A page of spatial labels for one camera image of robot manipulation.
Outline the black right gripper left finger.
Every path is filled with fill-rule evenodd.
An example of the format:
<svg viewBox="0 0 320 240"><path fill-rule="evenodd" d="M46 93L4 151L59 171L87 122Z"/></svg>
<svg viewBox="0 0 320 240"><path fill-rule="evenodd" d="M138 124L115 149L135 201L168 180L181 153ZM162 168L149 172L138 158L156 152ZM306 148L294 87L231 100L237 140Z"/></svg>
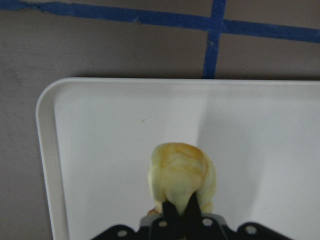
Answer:
<svg viewBox="0 0 320 240"><path fill-rule="evenodd" d="M162 186L162 203L169 202L174 208L175 212L178 214L177 205L177 188L172 182L165 181Z"/></svg>

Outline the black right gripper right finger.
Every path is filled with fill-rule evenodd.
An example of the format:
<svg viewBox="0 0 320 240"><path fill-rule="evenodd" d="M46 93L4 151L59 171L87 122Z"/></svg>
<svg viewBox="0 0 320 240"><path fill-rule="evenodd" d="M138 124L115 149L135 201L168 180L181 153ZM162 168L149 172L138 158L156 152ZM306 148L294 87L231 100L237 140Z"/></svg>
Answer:
<svg viewBox="0 0 320 240"><path fill-rule="evenodd" d="M201 217L202 216L202 212L201 212L196 194L193 194L190 197L183 215L185 217Z"/></svg>

